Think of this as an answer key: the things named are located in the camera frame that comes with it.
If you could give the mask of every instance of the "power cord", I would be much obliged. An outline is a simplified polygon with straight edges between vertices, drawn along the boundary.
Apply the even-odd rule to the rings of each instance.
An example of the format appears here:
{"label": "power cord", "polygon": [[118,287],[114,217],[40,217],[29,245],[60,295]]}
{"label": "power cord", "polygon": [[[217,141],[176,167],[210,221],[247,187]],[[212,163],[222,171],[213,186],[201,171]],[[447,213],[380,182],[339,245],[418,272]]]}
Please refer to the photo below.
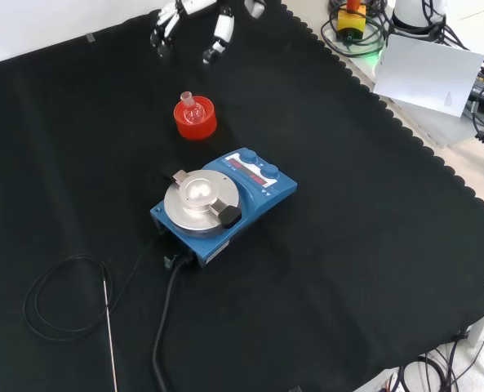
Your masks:
{"label": "power cord", "polygon": [[[63,259],[55,263],[52,267],[50,267],[46,272],[41,274],[29,290],[27,291],[24,302],[22,304],[22,315],[24,316],[24,322],[26,326],[29,328],[31,332],[35,335],[40,336],[42,339],[47,341],[54,341],[54,342],[70,342],[70,341],[77,341],[82,339],[83,337],[90,335],[98,327],[100,327],[106,321],[106,309],[104,309],[98,318],[86,325],[85,327],[80,328],[65,328],[65,327],[58,327],[55,324],[47,321],[42,312],[40,310],[40,295],[42,293],[42,289],[46,285],[48,281],[55,275],[58,274],[62,269],[68,268],[76,263],[87,263],[89,265],[93,265],[97,269],[99,269],[102,273],[103,280],[107,283],[107,293],[108,298],[107,301],[109,303],[109,312],[112,313],[122,298],[123,293],[126,291],[131,279],[136,273],[140,262],[149,251],[149,249],[156,243],[156,240],[151,241],[144,250],[140,253],[139,257],[136,259],[133,269],[127,278],[126,283],[122,287],[122,290],[118,293],[117,299],[113,300],[113,277],[111,272],[109,271],[108,266],[100,260],[98,257],[89,255],[89,254],[81,254],[81,255],[74,255]],[[35,310],[35,314],[38,317],[38,320],[42,323],[42,327],[38,327],[36,323],[34,323],[31,318],[29,317],[29,300],[31,296],[34,294],[33,300],[33,308]]]}
{"label": "power cord", "polygon": [[169,283],[167,284],[166,290],[166,300],[164,302],[162,317],[160,318],[160,324],[158,325],[157,334],[154,338],[153,343],[153,354],[151,356],[151,361],[153,365],[153,372],[160,387],[161,392],[168,392],[168,388],[166,382],[164,381],[164,377],[162,375],[162,370],[160,369],[160,365],[158,364],[158,347],[160,346],[160,339],[162,337],[163,327],[166,322],[167,310],[169,309],[170,299],[171,299],[171,289],[173,286],[173,282],[175,281],[176,275],[179,273],[180,269],[185,265],[189,265],[193,261],[193,254],[188,252],[185,253],[183,256],[178,258],[175,261],[175,266],[171,272],[171,276],[169,278]]}
{"label": "power cord", "polygon": [[[367,6],[366,14],[362,14],[358,11],[347,10],[346,5],[347,2],[341,2],[338,0],[330,0],[329,1],[329,20],[322,26],[321,28],[321,35],[325,44],[334,52],[346,56],[346,57],[363,57],[368,55],[373,55],[379,53],[383,46],[388,44],[388,37],[390,34],[401,35],[403,37],[419,39],[422,41],[438,41],[442,42],[442,31],[446,26],[446,17],[442,16],[442,20],[438,22],[432,22],[430,17],[435,14],[438,14],[433,10],[433,2],[431,1],[432,11],[431,16],[428,18],[428,26],[423,28],[413,28],[413,29],[406,29],[399,27],[394,24],[394,22],[389,18],[386,13],[387,7],[387,0],[371,0],[369,2],[361,2],[362,5]],[[422,7],[426,10],[426,7],[429,7],[429,4],[426,3],[424,0],[422,1]],[[370,35],[365,38],[352,38],[352,37],[345,37],[339,31],[337,31],[336,27],[334,26],[334,19],[337,18],[338,12],[342,9],[345,9],[349,14],[359,15],[365,18],[366,22],[374,26],[373,31]],[[360,47],[370,47],[375,46],[374,49],[370,51],[362,51],[358,53],[348,51],[342,51],[339,49],[331,40],[325,35],[325,28],[330,25],[332,31],[334,32],[335,36],[341,39],[344,42],[344,45],[349,48],[352,45],[360,46]],[[416,37],[415,34],[425,34],[424,37]]]}
{"label": "power cord", "polygon": [[477,107],[479,106],[479,97],[483,95],[483,92],[484,92],[484,87],[481,89],[481,91],[479,92],[479,95],[477,96],[477,99],[475,100],[475,102],[472,104],[472,108],[470,109],[470,112],[472,113],[472,123],[473,123],[473,127],[475,128],[476,130],[476,139],[478,139],[479,141],[481,141],[483,144],[484,144],[484,133],[482,131],[479,130],[479,127],[477,126],[477,121],[482,121],[479,116],[477,116]]}

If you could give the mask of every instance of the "black cloth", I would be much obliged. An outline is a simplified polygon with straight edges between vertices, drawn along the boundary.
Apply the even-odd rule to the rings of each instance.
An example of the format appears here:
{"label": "black cloth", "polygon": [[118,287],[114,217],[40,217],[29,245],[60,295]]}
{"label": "black cloth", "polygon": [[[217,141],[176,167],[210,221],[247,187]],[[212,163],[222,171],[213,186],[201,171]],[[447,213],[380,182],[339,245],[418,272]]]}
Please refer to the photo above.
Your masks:
{"label": "black cloth", "polygon": [[[284,7],[254,21],[232,2],[233,42],[210,68],[216,16],[182,24],[173,56],[153,16],[0,63],[0,391],[112,389],[105,327],[53,344],[24,325],[33,280],[90,252],[119,289],[157,232],[162,166],[187,170],[245,146],[299,184],[206,269],[177,280],[162,342],[171,389],[351,391],[484,315],[484,203],[403,128]],[[219,128],[189,142],[182,91]],[[150,353],[168,273],[157,243],[111,316],[122,392],[157,390]],[[66,327],[102,309],[99,271],[43,293]]]}

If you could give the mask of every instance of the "red container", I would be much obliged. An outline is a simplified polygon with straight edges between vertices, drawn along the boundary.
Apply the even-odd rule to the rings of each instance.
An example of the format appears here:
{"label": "red container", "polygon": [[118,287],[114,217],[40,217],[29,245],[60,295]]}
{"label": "red container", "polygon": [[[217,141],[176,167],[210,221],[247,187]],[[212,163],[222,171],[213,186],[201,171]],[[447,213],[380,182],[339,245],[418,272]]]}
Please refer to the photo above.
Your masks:
{"label": "red container", "polygon": [[205,118],[199,124],[191,124],[184,118],[184,102],[180,101],[173,112],[178,132],[189,140],[201,140],[209,137],[216,130],[215,106],[205,96],[193,96],[195,102],[203,106]]}

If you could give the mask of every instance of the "red display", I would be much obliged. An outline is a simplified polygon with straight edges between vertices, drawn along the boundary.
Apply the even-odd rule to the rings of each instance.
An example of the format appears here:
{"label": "red display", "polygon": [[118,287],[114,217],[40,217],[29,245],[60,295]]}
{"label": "red display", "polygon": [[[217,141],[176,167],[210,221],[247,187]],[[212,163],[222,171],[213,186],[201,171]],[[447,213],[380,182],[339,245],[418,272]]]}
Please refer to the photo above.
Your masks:
{"label": "red display", "polygon": [[259,184],[259,185],[267,184],[267,181],[265,181],[263,178],[253,173],[251,170],[247,169],[236,159],[231,158],[231,159],[228,159],[227,162],[229,162],[231,165],[236,167],[240,172],[243,172],[246,176],[250,177],[256,184]]}

